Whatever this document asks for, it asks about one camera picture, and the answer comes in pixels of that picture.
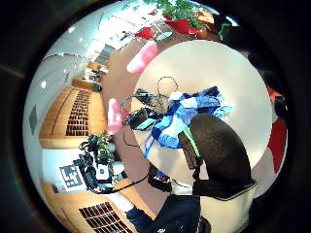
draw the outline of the black cable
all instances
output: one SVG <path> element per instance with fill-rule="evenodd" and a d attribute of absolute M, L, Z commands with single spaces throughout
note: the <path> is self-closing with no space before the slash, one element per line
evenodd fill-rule
<path fill-rule="evenodd" d="M 181 185 L 181 184 L 177 183 L 174 179 L 173 179 L 172 181 L 173 181 L 176 185 L 178 185 L 178 186 L 185 187 L 185 188 L 190 188 L 189 186 L 184 186 L 184 185 Z"/>
<path fill-rule="evenodd" d="M 164 96 L 164 97 L 168 98 L 168 96 L 159 93 L 158 85 L 159 85 L 159 82 L 160 82 L 161 80 L 163 80 L 163 79 L 171 79 L 172 81 L 174 81 L 174 83 L 175 83 L 175 85 L 176 85 L 176 88 L 175 88 L 175 90 L 174 90 L 173 92 L 175 92 L 175 91 L 178 90 L 178 85 L 177 85 L 177 82 L 175 81 L 175 79 L 172 78 L 172 77 L 170 77 L 170 76 L 163 76 L 163 77 L 161 77 L 161 78 L 157 81 L 157 84 L 156 84 L 157 96 Z"/>
<path fill-rule="evenodd" d="M 123 129 L 123 141 L 124 141 L 124 143 L 125 143 L 127 146 L 130 146 L 130 147 L 140 148 L 138 145 L 131 145 L 131 144 L 129 144 L 129 143 L 125 140 L 125 130 L 126 130 L 126 126 L 127 126 L 127 124 L 125 125 L 125 127 L 124 127 L 124 129 Z"/>

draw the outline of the round white table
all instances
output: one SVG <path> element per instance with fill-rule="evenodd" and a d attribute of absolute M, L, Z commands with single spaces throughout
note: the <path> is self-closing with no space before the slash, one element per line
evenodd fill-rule
<path fill-rule="evenodd" d="M 272 110 L 264 82 L 245 56 L 216 42 L 183 42 L 154 58 L 140 76 L 134 92 L 140 87 L 157 94 L 156 84 L 164 76 L 174 78 L 178 90 L 188 94 L 216 85 L 233 104 L 232 113 L 227 114 L 224 121 L 240 136 L 251 168 L 259 162 L 269 140 Z M 175 84 L 170 79 L 163 79 L 159 88 L 162 94 L 169 95 Z M 140 104 L 133 98 L 131 110 L 139 109 Z M 141 147 L 149 134 L 134 130 Z M 160 148 L 155 141 L 148 159 L 169 177 L 182 183 L 193 183 L 193 171 L 189 170 L 182 150 Z"/>

